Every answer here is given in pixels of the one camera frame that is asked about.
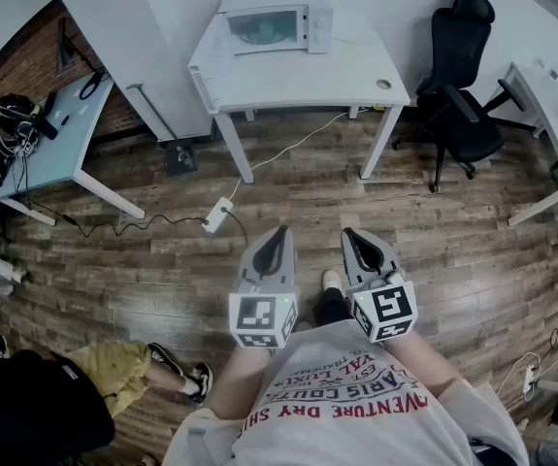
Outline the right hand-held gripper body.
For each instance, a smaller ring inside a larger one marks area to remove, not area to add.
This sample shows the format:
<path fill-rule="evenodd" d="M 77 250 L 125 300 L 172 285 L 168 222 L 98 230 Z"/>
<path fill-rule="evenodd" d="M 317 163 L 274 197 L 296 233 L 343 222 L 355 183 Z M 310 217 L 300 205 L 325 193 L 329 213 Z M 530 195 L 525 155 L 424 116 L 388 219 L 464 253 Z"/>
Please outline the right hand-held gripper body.
<path fill-rule="evenodd" d="M 400 269 L 360 283 L 348 298 L 353 318 L 373 344 L 410 333 L 418 318 L 413 282 Z"/>

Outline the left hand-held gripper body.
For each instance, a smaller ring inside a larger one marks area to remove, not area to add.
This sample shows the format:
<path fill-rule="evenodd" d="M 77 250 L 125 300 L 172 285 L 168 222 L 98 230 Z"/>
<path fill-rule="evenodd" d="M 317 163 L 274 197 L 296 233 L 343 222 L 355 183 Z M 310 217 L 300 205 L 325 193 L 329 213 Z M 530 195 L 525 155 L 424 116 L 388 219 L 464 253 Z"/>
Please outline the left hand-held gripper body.
<path fill-rule="evenodd" d="M 242 280 L 229 294 L 229 330 L 242 348 L 285 347 L 298 317 L 300 289 Z"/>

